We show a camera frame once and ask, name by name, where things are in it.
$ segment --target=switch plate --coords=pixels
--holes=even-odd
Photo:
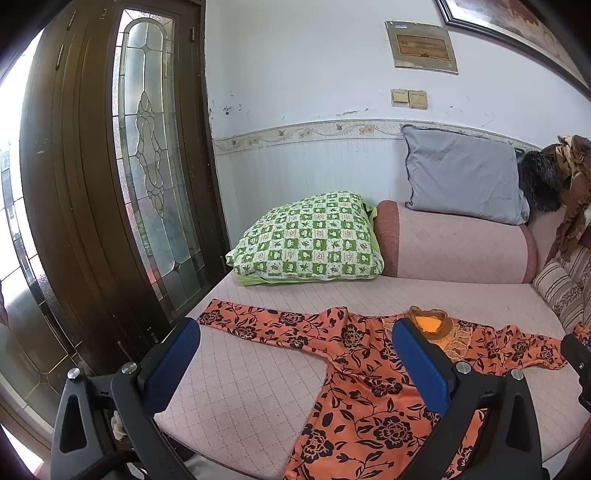
[[[410,108],[427,109],[427,92],[425,90],[409,90],[408,99]]]
[[[396,103],[408,103],[408,90],[401,90],[393,88],[390,90],[390,96],[392,98],[392,105]]]

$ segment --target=striped cushion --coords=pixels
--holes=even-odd
[[[591,326],[591,250],[579,245],[568,261],[561,259],[560,263],[583,292],[583,323]]]
[[[583,291],[557,260],[548,262],[534,279],[534,287],[552,308],[567,333],[583,321]]]

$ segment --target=picture frame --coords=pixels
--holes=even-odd
[[[537,59],[591,98],[556,36],[519,0],[437,0],[444,22],[492,37]]]
[[[457,75],[456,55],[447,28],[413,22],[386,22],[395,67]]]

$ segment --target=framed painting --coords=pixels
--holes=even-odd
[[[495,38],[543,62],[578,87],[589,86],[554,34],[519,0],[437,0],[446,25]]]

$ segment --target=sofa cushion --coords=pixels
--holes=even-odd
[[[417,212],[384,200],[374,220],[388,277],[466,283],[530,283],[537,253],[525,225]]]
[[[228,275],[189,316],[198,318],[213,298],[292,312],[344,305],[365,315],[391,315],[418,305],[495,328],[513,323],[524,332],[564,336],[556,315],[527,284],[379,276],[370,282],[244,287]],[[281,478],[305,417],[314,408],[314,392],[320,390],[326,364],[301,351],[253,343],[206,326],[202,330],[202,338],[210,341],[202,341],[170,405],[155,416],[157,424],[212,460],[259,478]],[[577,400],[579,377],[572,368],[530,367],[524,372],[547,459],[577,438],[589,414]]]

